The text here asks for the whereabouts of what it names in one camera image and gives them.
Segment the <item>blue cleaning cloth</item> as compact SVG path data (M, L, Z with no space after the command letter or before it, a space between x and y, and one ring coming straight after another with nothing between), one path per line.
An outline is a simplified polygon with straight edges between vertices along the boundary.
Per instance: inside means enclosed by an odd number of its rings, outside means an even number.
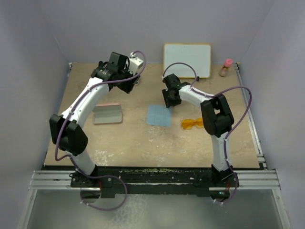
M151 104L148 106L146 123L148 125L170 127L172 121L172 108L164 105Z

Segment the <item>pink glasses case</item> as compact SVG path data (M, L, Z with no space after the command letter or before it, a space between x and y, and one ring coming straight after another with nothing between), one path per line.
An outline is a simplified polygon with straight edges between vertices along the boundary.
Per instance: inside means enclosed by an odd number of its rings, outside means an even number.
M122 122L122 107L119 103L98 104L93 109L95 125L115 124Z

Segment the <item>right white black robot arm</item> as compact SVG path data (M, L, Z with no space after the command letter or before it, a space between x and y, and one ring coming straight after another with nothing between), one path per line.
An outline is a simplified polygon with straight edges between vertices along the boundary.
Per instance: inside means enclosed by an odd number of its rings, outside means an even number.
M162 94L167 108L180 105L182 101L200 107L203 127L212 138L212 182L218 187L224 186L233 174L227 147L234 117L226 97L197 91L190 83L182 83L175 74L163 77L163 83L166 88Z

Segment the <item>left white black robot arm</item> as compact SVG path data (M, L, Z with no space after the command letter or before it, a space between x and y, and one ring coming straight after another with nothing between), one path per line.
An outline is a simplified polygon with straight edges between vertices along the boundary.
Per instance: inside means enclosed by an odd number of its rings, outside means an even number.
M54 159L69 158L78 171L83 173L82 183L93 187L98 182L96 165L87 152L88 137L84 124L97 103L118 87L130 93L146 67L146 57L137 57L138 51L129 56L112 52L106 62L100 61L76 100L60 115L50 117L51 140L55 145Z

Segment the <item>orange sunglasses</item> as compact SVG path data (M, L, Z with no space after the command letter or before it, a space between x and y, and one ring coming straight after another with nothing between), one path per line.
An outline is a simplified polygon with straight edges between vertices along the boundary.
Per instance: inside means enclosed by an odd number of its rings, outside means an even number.
M196 128L203 128L203 119L197 118L197 119L183 119L181 122L181 126L183 130L189 130L192 129L194 126Z

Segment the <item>blue black stapler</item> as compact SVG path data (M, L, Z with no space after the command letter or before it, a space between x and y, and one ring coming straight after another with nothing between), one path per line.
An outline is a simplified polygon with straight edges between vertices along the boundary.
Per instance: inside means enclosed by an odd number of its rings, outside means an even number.
M98 68L101 69L103 66L104 66L104 62L103 61L99 61Z

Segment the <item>small whiteboard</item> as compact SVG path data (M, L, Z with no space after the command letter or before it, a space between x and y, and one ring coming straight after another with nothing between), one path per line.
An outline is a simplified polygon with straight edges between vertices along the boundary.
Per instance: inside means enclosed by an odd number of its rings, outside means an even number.
M165 43L163 69L166 75L174 73L179 78L200 79L211 75L212 47L205 43Z

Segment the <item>pink capped small bottle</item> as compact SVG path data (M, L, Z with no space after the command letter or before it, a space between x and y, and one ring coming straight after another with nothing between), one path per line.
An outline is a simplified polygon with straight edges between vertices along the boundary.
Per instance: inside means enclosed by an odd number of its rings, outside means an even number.
M226 59L221 70L219 71L219 75L221 77L225 77L229 68L232 66L233 60L232 59Z

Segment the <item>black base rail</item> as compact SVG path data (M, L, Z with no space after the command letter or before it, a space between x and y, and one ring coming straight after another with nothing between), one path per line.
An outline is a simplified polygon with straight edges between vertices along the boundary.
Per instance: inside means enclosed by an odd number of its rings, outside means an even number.
M102 167L93 174L79 171L69 174L71 187L81 188L85 197L101 194L195 195L228 199L229 189L239 187L239 179L230 169L218 172L210 167Z

